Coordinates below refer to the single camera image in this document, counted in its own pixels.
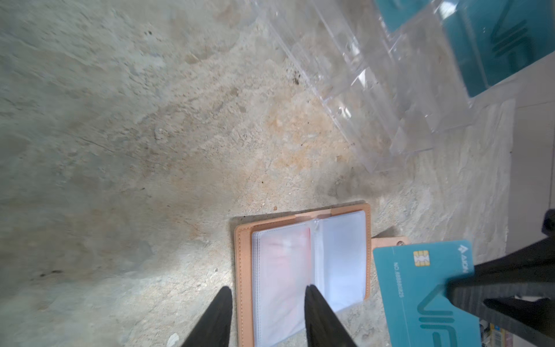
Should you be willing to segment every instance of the concrete floor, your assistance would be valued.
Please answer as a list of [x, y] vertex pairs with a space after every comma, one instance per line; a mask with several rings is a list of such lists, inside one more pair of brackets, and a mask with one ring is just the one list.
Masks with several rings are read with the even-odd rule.
[[[504, 254], [511, 102], [369, 174], [239, 2], [4, 0], [0, 62], [2, 346], [183, 342], [243, 216], [365, 200], [374, 235]], [[360, 346], [389, 342], [374, 284]]]

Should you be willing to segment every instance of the card chip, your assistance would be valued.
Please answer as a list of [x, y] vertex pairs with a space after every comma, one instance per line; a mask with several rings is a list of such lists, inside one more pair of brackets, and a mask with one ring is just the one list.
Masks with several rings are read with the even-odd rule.
[[430, 254], [426, 250], [415, 250], [413, 252], [415, 256], [416, 266], [430, 266]]

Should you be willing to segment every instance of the tan leather card holder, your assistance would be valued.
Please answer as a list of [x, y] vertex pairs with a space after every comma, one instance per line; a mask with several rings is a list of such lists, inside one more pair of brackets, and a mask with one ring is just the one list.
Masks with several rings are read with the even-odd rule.
[[372, 262], [372, 234], [370, 230], [370, 205], [358, 204], [306, 213], [293, 214], [260, 222], [242, 224], [235, 228], [235, 276], [237, 295], [237, 330], [239, 346], [254, 347], [253, 285], [252, 285], [252, 234], [261, 230], [283, 227], [315, 218], [364, 211], [366, 214], [366, 295], [370, 296], [370, 264]]

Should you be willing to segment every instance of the card logo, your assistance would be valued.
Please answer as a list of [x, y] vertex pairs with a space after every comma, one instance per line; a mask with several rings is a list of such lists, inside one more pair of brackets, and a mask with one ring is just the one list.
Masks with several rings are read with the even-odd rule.
[[445, 331], [449, 336], [449, 347], [457, 347], [457, 332], [449, 324], [454, 323], [455, 320], [452, 318], [453, 311], [441, 311], [441, 310], [428, 310], [426, 307], [432, 302], [432, 300], [439, 294], [445, 291], [445, 287], [440, 284], [436, 286], [432, 292], [430, 292], [422, 302], [418, 304], [417, 310], [421, 314], [419, 321], [421, 323], [420, 328], [426, 330], [435, 330], [432, 333], [433, 347], [444, 346], [441, 343], [441, 335], [438, 331]]
[[536, 57], [534, 54], [534, 42], [527, 34], [528, 27], [526, 20], [518, 22], [503, 32], [501, 31], [502, 27], [506, 28], [507, 25], [510, 25], [505, 20], [513, 4], [514, 0], [507, 0], [505, 3], [503, 11], [493, 27], [491, 44], [493, 45], [492, 52], [495, 54], [495, 57], [506, 56], [512, 73], [515, 73], [532, 64]]
[[461, 252], [461, 264], [462, 264], [462, 272], [464, 274], [468, 273], [468, 257], [466, 257], [465, 252], [468, 251], [468, 247], [464, 245], [460, 245], [458, 251]]

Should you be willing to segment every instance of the stitching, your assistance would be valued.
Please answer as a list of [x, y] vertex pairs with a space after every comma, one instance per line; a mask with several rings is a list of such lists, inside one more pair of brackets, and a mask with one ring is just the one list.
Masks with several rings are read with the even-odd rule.
[[[265, 233], [265, 232], [261, 232], [256, 237], [260, 240], [260, 236], [263, 233]], [[256, 260], [257, 260], [256, 261], [256, 273], [260, 274], [260, 243], [256, 244]], [[256, 300], [256, 316], [260, 316], [260, 276], [256, 277], [255, 288], [256, 288], [256, 294], [257, 294], [257, 297], [256, 297], [256, 299], [257, 299]], [[256, 344], [256, 340], [258, 340], [258, 341], [261, 340], [262, 333], [260, 332], [260, 330], [261, 330], [260, 327], [258, 327], [257, 334], [255, 335], [255, 344]]]
[[256, 316], [259, 315], [259, 310], [260, 310], [260, 305], [259, 305], [259, 296], [260, 296], [260, 288], [259, 288], [259, 278], [257, 277], [256, 280], [253, 277], [253, 273], [259, 273], [260, 269], [259, 269], [259, 261], [260, 261], [260, 244], [259, 244], [259, 235], [255, 235], [255, 233], [251, 234], [250, 237], [250, 241], [251, 241], [251, 263], [252, 263], [252, 271], [251, 271], [251, 282], [252, 282], [252, 288], [251, 288], [251, 294], [253, 296], [253, 336], [254, 336], [254, 343], [256, 345], [256, 341], [260, 341], [260, 334], [259, 331], [257, 331], [257, 328], [260, 329], [260, 327], [257, 327], [255, 323], [256, 321]]
[[241, 274], [243, 273], [243, 271], [241, 270], [241, 236], [239, 235], [239, 301], [240, 301], [240, 306], [241, 306], [241, 341], [240, 344], [241, 346], [243, 346], [243, 276], [241, 276]]
[[370, 296], [370, 263], [372, 253], [372, 231], [371, 231], [371, 216], [369, 207], [365, 206], [364, 212], [366, 213], [366, 295]]

